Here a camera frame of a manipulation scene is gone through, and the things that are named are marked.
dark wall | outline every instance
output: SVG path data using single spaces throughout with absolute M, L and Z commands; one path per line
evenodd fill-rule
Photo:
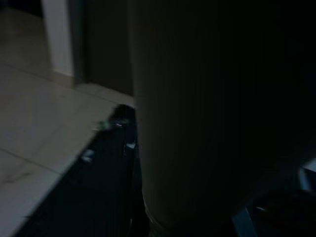
M 132 95 L 126 0 L 95 0 L 87 9 L 89 80 Z
M 68 14 L 71 32 L 71 47 L 74 60 L 74 76 L 76 82 L 86 81 L 87 78 L 87 1 L 68 0 Z

grout line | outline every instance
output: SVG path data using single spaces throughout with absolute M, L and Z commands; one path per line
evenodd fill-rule
M 39 144 L 39 146 L 37 147 L 37 150 L 33 153 L 33 155 L 36 155 L 37 151 L 39 149 L 41 149 L 42 147 L 44 147 L 46 144 L 49 143 L 50 139 L 56 134 L 58 133 L 60 130 L 62 130 L 63 127 L 65 127 L 67 125 L 67 122 L 66 121 L 70 121 L 71 118 L 75 117 L 76 115 L 78 115 L 80 113 L 80 111 L 82 109 L 84 109 L 86 107 L 86 103 L 85 102 L 82 102 L 82 104 L 78 107 L 78 109 L 74 110 L 69 116 L 67 116 L 64 121 L 65 122 L 61 122 L 59 123 L 56 128 L 52 131 L 52 133 L 47 137 L 47 139 L 44 139 L 43 142 L 41 142 Z
M 44 79 L 45 81 L 48 81 L 48 82 L 53 83 L 53 84 L 55 84 L 55 85 L 59 85 L 59 86 L 62 86 L 62 87 L 64 87 L 64 88 L 67 88 L 67 89 L 70 89 L 70 90 L 74 90 L 74 91 L 76 91 L 76 92 L 78 92 L 78 93 L 81 93 L 81 94 L 84 94 L 84 95 L 90 95 L 90 96 L 92 96 L 92 97 L 95 97 L 95 98 L 98 98 L 98 99 L 101 99 L 101 100 L 105 100 L 105 101 L 108 101 L 108 102 L 111 102 L 111 103 L 114 103 L 114 104 L 119 104 L 119 102 L 116 102 L 116 101 L 113 101 L 113 100 L 110 100 L 110 99 L 106 99 L 106 98 L 104 98 L 104 97 L 102 97 L 102 96 L 98 96 L 98 95 L 95 95 L 95 94 L 90 94 L 90 93 L 87 93 L 87 92 L 83 92 L 83 91 L 77 90 L 75 87 L 71 88 L 71 87 L 67 87 L 67 86 L 64 86 L 64 85 L 55 83 L 53 80 L 50 80 L 50 78 L 42 77 L 42 76 L 39 76 L 39 75 L 37 75 L 37 74 L 24 71 L 23 69 L 18 68 L 18 67 L 14 66 L 14 65 L 11 65 L 11 64 L 9 64 L 9 63 L 3 61 L 3 60 L 0 60 L 0 61 L 1 61 L 2 64 L 6 65 L 6 66 L 8 66 L 8 67 L 11 67 L 11 68 L 13 68 L 13 69 L 15 69 L 15 70 L 17 70 L 17 71 L 24 72 L 24 73 L 26 73 L 26 74 L 35 76 L 35 77 L 40 78 L 40 79 Z
M 34 161 L 29 160 L 29 159 L 27 159 L 27 158 L 24 158 L 24 157 L 22 157 L 22 156 L 20 156 L 20 155 L 17 155 L 17 154 L 15 154 L 15 153 L 13 153 L 13 152 L 10 152 L 10 151 L 8 151 L 8 150 L 6 150 L 6 149 L 0 148 L 0 151 L 3 151 L 3 152 L 5 152 L 5 153 L 8 153 L 8 154 L 10 154 L 10 155 L 12 155 L 12 156 L 15 156 L 15 157 L 17 157 L 17 158 L 20 158 L 20 159 L 26 161 L 27 163 L 32 163 L 32 164 L 35 164 L 35 165 L 37 165 L 37 166 L 40 166 L 41 168 L 44 168 L 44 169 L 46 169 L 46 170 L 49 170 L 49 171 L 51 171 L 51 172 L 53 172 L 53 173 L 55 173 L 55 174 L 63 174 L 63 173 L 59 173 L 59 172 L 57 172 L 57 171 L 55 171 L 55 170 L 53 170 L 53 169 L 51 169 L 51 168 L 45 166 L 45 165 L 42 165 L 42 164 L 40 164 L 40 163 L 34 162 Z

cylindrical object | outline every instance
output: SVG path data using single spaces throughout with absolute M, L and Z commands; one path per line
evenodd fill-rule
M 129 2 L 143 195 L 170 235 L 211 233 L 315 154 L 289 13 L 263 0 Z

wall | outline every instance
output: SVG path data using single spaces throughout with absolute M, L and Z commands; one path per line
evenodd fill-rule
M 86 56 L 86 0 L 67 0 L 70 44 L 72 48 L 74 77 L 76 82 L 86 80 L 87 56 Z
M 90 1 L 87 6 L 88 78 L 133 94 L 126 0 Z
M 52 69 L 65 76 L 74 76 L 71 33 L 66 0 L 42 0 Z

tile floor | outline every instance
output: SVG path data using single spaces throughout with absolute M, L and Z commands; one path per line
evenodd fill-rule
M 50 81 L 43 21 L 0 12 L 0 236 L 9 237 L 48 194 L 118 103 L 133 98 L 94 84 Z

